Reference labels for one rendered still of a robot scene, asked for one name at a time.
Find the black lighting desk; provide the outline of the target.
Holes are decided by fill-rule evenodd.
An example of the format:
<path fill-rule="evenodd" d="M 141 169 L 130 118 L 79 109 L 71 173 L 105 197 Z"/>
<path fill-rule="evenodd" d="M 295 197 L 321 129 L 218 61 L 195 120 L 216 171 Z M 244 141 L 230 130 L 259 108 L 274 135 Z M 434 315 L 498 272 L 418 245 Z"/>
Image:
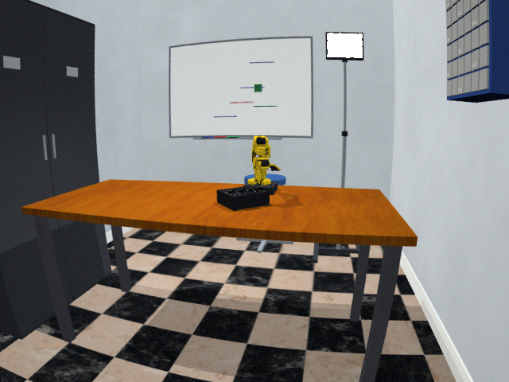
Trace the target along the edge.
<path fill-rule="evenodd" d="M 270 192 L 262 186 L 244 186 L 217 190 L 217 203 L 233 210 L 249 209 L 270 205 Z"/>

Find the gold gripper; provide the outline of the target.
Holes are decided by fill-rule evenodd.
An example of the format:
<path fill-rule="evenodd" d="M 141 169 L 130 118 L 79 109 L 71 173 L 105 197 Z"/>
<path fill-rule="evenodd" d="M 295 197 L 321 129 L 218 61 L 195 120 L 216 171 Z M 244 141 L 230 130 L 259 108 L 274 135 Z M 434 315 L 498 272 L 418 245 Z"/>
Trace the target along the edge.
<path fill-rule="evenodd" d="M 263 159 L 258 159 L 258 158 L 263 158 Z M 264 158 L 264 157 L 258 157 L 258 158 L 253 158 L 253 167 L 254 167 L 254 171 L 256 173 L 258 183 L 261 184 L 264 180 L 266 170 L 271 168 L 272 171 L 275 171 L 275 170 L 280 171 L 281 169 L 278 168 L 275 164 L 270 164 L 270 161 L 268 161 L 268 160 L 270 160 L 269 158 Z"/>

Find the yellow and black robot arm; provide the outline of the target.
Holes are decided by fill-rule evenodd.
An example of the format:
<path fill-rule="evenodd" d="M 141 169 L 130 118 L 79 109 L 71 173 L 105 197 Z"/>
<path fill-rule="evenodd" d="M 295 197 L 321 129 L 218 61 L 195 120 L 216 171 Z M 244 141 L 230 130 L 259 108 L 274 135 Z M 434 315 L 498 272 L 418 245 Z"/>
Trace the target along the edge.
<path fill-rule="evenodd" d="M 266 145 L 260 145 L 260 144 L 266 144 Z M 263 147 L 263 146 L 265 146 L 265 147 Z M 270 158 L 270 145 L 269 145 L 267 137 L 254 136 L 254 141 L 252 143 L 252 162 L 253 162 L 253 158 L 255 158 L 257 154 L 259 157 Z M 250 185 L 258 183 L 255 172 L 254 172 L 254 178 L 248 179 L 248 183 Z M 261 185 L 269 185 L 269 184 L 271 184 L 271 180 L 266 178 L 266 175 L 265 175 L 265 178 L 264 178 L 263 182 L 261 183 Z"/>

